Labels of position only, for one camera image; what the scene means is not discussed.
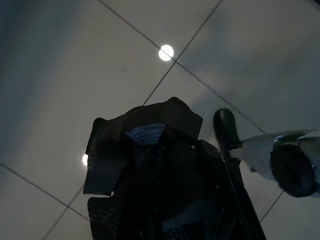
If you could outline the black wrapped left gripper right finger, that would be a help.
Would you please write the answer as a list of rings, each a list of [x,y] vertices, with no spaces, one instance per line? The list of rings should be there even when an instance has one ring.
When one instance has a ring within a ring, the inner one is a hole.
[[[125,114],[125,135],[143,153],[122,240],[266,240],[239,164],[198,138],[202,122],[176,97]]]

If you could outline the black wrapped left gripper left finger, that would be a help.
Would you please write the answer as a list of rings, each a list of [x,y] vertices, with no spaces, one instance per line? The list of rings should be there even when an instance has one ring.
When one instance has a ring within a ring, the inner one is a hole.
[[[86,154],[93,240],[150,240],[150,111],[96,118]]]

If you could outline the black robot foot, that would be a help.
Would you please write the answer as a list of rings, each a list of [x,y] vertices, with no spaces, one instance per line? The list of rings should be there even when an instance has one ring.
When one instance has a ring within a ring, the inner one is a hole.
[[[222,108],[215,112],[213,130],[219,150],[225,158],[229,158],[230,151],[237,149],[241,144],[237,134],[235,117],[231,110]]]

